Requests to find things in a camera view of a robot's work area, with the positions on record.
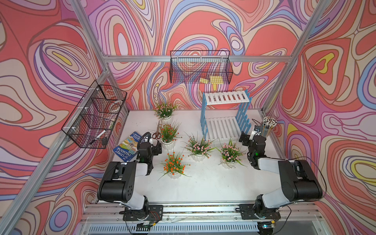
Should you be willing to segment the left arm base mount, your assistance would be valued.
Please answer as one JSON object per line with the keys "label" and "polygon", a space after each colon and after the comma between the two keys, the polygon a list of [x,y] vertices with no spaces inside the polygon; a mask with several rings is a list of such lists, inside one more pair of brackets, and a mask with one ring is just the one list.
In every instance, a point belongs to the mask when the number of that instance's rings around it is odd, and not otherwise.
{"label": "left arm base mount", "polygon": [[125,207],[123,221],[158,222],[163,219],[163,210],[163,205],[144,205],[141,210],[132,210]]}

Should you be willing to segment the blue white slatted rack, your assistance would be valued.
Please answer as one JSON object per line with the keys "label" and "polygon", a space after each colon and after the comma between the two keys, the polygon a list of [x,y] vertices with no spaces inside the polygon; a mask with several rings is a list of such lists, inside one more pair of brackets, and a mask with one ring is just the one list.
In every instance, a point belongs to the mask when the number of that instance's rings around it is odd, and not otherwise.
{"label": "blue white slatted rack", "polygon": [[[204,93],[201,107],[200,124],[204,139],[208,141],[236,139],[241,133],[248,134],[252,124],[247,115],[252,97],[250,92],[232,91]],[[236,115],[222,117],[206,117],[207,106],[235,104]]]}

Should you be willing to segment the pink flower pot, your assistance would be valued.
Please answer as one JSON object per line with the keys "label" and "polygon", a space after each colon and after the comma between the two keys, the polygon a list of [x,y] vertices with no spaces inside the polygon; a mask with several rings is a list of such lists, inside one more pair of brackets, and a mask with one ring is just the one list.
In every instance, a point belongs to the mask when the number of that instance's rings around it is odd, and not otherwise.
{"label": "pink flower pot", "polygon": [[221,156],[220,165],[225,169],[236,168],[237,165],[245,166],[241,158],[244,152],[241,151],[240,147],[237,147],[232,139],[227,144],[221,145],[217,150]]}
{"label": "pink flower pot", "polygon": [[193,135],[188,135],[188,141],[184,149],[190,152],[189,156],[196,162],[201,162],[204,159],[211,157],[212,152],[215,150],[213,142],[202,139],[198,139]]}
{"label": "pink flower pot", "polygon": [[169,124],[173,115],[173,112],[177,109],[177,105],[173,103],[159,104],[154,112],[155,116],[159,119],[160,124]]}

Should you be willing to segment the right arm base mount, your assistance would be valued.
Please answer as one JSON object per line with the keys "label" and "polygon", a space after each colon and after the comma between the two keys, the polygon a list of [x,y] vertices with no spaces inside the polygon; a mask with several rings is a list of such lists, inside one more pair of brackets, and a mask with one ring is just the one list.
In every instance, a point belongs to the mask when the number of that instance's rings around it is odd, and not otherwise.
{"label": "right arm base mount", "polygon": [[281,219],[278,209],[269,209],[259,204],[239,204],[235,211],[243,220],[275,220]]}

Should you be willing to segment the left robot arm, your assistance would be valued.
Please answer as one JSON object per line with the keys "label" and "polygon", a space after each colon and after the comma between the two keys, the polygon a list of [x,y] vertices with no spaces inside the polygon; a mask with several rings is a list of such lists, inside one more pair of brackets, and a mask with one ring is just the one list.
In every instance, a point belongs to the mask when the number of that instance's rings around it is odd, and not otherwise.
{"label": "left robot arm", "polygon": [[135,179],[149,176],[154,169],[153,158],[162,153],[162,145],[152,143],[152,135],[146,132],[137,143],[137,158],[132,162],[110,162],[100,182],[99,201],[119,203],[131,211],[149,212],[146,196],[135,191]]}

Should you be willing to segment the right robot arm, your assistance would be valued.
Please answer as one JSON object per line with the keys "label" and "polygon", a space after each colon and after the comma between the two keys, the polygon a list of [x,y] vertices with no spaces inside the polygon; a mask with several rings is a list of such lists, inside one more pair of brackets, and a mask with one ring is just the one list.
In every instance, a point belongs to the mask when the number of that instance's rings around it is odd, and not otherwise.
{"label": "right robot arm", "polygon": [[266,137],[241,133],[239,142],[248,147],[247,159],[256,170],[269,171],[280,176],[281,186],[267,194],[260,194],[255,201],[257,213],[276,210],[301,201],[319,200],[323,196],[311,166],[306,160],[281,160],[265,155]]}

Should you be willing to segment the pink flower pot back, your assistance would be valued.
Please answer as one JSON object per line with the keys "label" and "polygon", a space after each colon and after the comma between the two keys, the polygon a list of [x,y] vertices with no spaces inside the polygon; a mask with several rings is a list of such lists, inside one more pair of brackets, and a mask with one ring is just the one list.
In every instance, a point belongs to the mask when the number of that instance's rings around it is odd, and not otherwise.
{"label": "pink flower pot back", "polygon": [[155,116],[159,119],[160,124],[169,124],[173,115],[173,112],[177,109],[177,105],[173,103],[159,104],[154,112]]}

